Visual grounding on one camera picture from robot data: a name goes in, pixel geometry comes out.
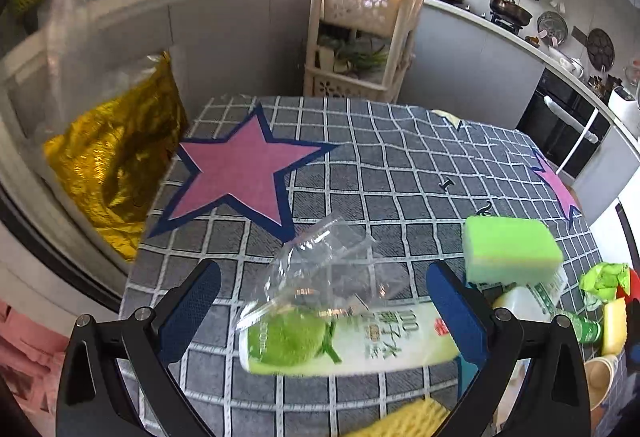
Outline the green sponge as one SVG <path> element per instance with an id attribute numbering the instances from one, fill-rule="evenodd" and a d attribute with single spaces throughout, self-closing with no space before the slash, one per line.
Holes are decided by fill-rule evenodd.
<path id="1" fill-rule="evenodd" d="M 539 220 L 471 216 L 462 228 L 466 279 L 472 283 L 550 282 L 564 255 Z"/>

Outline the green cap plastic bottle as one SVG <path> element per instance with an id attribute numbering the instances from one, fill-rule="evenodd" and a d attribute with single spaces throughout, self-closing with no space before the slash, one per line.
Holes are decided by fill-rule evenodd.
<path id="1" fill-rule="evenodd" d="M 602 327 L 598 322 L 556 307 L 546 289 L 540 284 L 534 287 L 512 287 L 494 301 L 492 308 L 508 309 L 518 319 L 525 321 L 551 322 L 556 315 L 566 316 L 570 319 L 576 339 L 581 344 L 595 344 L 602 336 Z"/>

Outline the cream plastic shelf rack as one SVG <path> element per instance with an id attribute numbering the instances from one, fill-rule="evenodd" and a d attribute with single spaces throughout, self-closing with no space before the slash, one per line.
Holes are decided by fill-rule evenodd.
<path id="1" fill-rule="evenodd" d="M 424 0 L 311 0 L 306 97 L 395 103 Z"/>

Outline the gold foil bag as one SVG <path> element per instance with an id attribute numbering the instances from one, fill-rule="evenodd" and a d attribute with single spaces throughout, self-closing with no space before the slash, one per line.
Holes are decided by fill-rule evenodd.
<path id="1" fill-rule="evenodd" d="M 140 82 L 80 114 L 42 146 L 62 189 L 129 264 L 189 128 L 170 54 L 150 56 L 145 63 Z"/>

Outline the paper cup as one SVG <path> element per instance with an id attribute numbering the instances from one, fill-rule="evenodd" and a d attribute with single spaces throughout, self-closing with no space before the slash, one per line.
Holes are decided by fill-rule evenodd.
<path id="1" fill-rule="evenodd" d="M 599 408 L 608 397 L 613 386 L 616 371 L 617 357 L 614 355 L 595 357 L 585 362 L 591 411 Z"/>

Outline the green wrapper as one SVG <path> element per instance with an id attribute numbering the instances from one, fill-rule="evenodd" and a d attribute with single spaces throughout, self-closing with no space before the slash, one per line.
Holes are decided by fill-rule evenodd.
<path id="1" fill-rule="evenodd" d="M 600 303 L 615 301 L 618 290 L 624 295 L 631 292 L 629 266 L 626 264 L 600 263 L 589 269 L 579 281 L 579 287 Z"/>

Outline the crushed clear plastic bottle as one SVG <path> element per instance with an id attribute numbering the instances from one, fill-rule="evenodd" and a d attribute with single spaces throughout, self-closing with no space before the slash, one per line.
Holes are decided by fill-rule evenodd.
<path id="1" fill-rule="evenodd" d="M 340 215 L 320 220 L 285 243 L 259 275 L 235 330 L 293 311 L 334 320 L 387 305 L 408 287 L 408 272 L 382 263 L 377 245 Z"/>

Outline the grey checked tablecloth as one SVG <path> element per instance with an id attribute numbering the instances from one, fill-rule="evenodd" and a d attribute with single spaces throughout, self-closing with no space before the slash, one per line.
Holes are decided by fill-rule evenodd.
<path id="1" fill-rule="evenodd" d="M 297 230 L 341 215 L 375 239 L 378 259 L 407 275 L 401 304 L 426 301 L 424 273 L 435 259 L 463 269 L 461 230 L 475 214 L 543 221 L 563 254 L 568 283 L 560 307 L 585 310 L 580 276 L 600 261 L 585 220 L 566 220 L 552 189 L 535 174 L 532 142 L 519 132 L 448 120 L 417 106 L 362 100 L 265 98 L 278 138 L 324 141 L 332 150 L 288 174 L 285 191 Z M 454 362 L 346 377 L 246 373 L 230 325 L 250 298 L 280 241 L 228 205 L 156 233 L 163 210 L 189 173 L 172 165 L 150 215 L 126 285 L 123 315 L 153 305 L 204 258 L 217 261 L 221 289 L 183 357 L 170 371 L 218 436 L 338 436 L 403 405 L 457 399 Z"/>

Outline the yellow ridged sponge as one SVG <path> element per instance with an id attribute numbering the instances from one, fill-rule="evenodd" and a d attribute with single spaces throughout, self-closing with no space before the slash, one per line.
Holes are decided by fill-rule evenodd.
<path id="1" fill-rule="evenodd" d="M 431 437 L 448 415 L 449 411 L 436 400 L 419 399 L 347 437 Z"/>

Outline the black built-in oven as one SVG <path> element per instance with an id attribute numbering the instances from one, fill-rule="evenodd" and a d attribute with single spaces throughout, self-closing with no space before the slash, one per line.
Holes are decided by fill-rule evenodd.
<path id="1" fill-rule="evenodd" d="M 527 134 L 548 161 L 560 167 L 576 145 L 595 108 L 567 82 L 549 70 L 541 78 L 523 116 L 518 130 Z M 580 140 L 563 171 L 576 178 L 596 153 L 610 129 L 610 123 L 600 113 L 593 119 L 589 134 Z"/>

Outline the white green drink bottle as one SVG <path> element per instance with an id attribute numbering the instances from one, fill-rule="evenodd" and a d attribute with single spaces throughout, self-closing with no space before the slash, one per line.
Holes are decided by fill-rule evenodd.
<path id="1" fill-rule="evenodd" d="M 441 365 L 459 354 L 431 303 L 322 318 L 305 308 L 269 313 L 242 329 L 239 358 L 261 375 L 341 376 Z"/>

